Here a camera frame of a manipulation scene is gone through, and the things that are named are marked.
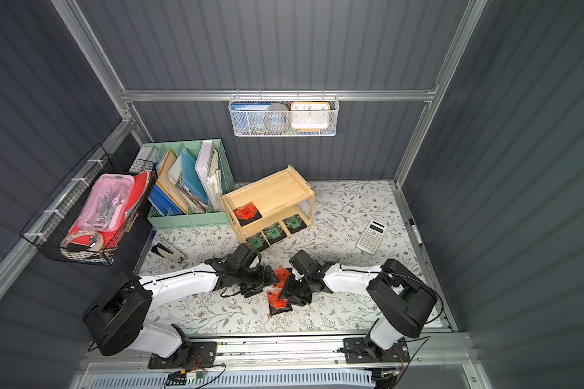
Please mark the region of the red tea bag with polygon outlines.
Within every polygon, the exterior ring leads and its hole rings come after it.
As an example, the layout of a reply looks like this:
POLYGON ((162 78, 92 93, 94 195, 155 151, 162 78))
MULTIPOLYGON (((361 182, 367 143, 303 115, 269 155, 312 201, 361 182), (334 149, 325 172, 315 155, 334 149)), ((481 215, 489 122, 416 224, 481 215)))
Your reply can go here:
POLYGON ((278 279, 275 287, 282 288, 285 285, 287 278, 292 274, 292 269, 283 267, 275 268, 274 274, 278 279))
POLYGON ((234 210, 234 215, 241 226, 249 225, 262 218, 262 215, 253 202, 234 210))
POLYGON ((273 289, 267 292, 270 316, 293 311, 289 300, 281 297, 281 292, 281 289, 273 289))

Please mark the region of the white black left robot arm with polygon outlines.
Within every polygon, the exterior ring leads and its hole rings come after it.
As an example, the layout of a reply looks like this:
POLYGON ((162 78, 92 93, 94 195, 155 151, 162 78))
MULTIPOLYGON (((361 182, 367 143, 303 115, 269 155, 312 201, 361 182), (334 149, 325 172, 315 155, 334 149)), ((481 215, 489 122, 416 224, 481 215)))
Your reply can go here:
POLYGON ((194 370, 213 365, 216 345, 194 345, 178 324, 163 325, 148 315, 160 306, 193 294, 212 293, 237 285, 245 298, 279 283, 249 246, 238 246, 224 259, 208 259, 194 267, 158 276, 120 274, 83 314, 92 346, 109 357, 126 350, 150 355, 152 369, 194 370))

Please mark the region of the green tea bag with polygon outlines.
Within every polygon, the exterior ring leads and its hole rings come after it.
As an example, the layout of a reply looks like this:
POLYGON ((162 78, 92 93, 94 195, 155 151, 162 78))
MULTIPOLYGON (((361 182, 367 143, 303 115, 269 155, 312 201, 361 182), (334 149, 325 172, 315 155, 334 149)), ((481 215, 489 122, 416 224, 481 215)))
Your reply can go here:
POLYGON ((269 245, 273 245, 282 241, 287 237, 287 234, 280 223, 275 223, 262 230, 263 235, 268 241, 269 245))
POLYGON ((248 246, 251 246, 251 249, 258 252, 269 248, 269 242, 261 232, 251 235, 251 237, 247 239, 247 244, 248 246))
POLYGON ((307 224, 299 214, 285 218, 283 223, 291 234, 298 233, 307 227, 307 224))

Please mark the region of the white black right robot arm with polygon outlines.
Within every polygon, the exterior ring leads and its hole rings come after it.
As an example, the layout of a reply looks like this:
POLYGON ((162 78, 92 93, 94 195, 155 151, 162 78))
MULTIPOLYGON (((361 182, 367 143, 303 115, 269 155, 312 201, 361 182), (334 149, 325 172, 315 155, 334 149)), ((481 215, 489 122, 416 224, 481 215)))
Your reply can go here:
POLYGON ((346 338, 341 353, 347 363, 410 361, 406 339, 420 336, 436 303, 436 290, 426 285, 396 259, 381 266, 352 267, 324 264, 306 251, 290 259, 293 274, 283 285, 281 297, 297 306, 311 303, 318 293, 352 293, 370 297, 381 313, 363 338, 346 338))

